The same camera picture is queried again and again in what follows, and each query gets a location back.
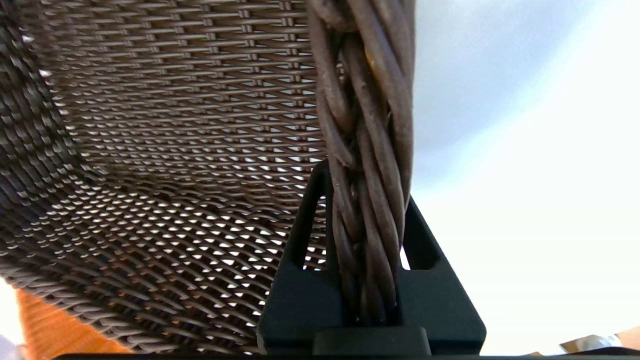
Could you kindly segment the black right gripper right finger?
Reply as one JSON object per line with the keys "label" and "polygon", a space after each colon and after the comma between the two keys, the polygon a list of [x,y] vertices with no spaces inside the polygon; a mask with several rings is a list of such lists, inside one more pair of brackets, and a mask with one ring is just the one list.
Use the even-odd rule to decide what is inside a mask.
{"label": "black right gripper right finger", "polygon": [[432,354],[479,354],[487,328],[414,199],[403,251],[409,269],[397,278],[402,325],[423,328]]}

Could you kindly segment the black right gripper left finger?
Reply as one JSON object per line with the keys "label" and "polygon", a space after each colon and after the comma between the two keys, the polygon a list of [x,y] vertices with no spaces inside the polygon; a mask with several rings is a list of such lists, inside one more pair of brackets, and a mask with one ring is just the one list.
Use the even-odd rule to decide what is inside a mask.
{"label": "black right gripper left finger", "polygon": [[[343,297],[332,227],[329,162],[311,172],[257,326],[262,354],[311,354],[317,332],[343,324]],[[318,202],[326,199],[324,269],[304,269]]]}

